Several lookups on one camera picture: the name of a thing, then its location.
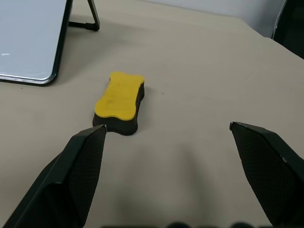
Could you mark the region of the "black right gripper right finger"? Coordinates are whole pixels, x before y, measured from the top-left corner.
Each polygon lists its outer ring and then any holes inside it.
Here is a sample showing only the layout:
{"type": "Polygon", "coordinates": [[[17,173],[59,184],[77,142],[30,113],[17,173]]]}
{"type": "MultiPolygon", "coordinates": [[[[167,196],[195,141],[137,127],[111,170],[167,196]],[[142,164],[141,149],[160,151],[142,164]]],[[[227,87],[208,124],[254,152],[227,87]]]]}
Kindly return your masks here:
{"type": "Polygon", "coordinates": [[[231,122],[242,167],[273,226],[304,226],[304,160],[275,132],[231,122]]]}

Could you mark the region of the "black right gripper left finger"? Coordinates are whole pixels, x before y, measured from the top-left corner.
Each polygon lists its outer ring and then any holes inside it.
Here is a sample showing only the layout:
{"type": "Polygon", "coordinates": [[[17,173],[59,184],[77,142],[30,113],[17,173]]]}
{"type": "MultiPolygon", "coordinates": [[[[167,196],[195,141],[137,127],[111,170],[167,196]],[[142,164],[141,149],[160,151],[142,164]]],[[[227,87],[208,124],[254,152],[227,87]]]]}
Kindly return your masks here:
{"type": "Polygon", "coordinates": [[[98,184],[107,128],[98,125],[71,137],[38,175],[6,228],[82,228],[98,184]]]}

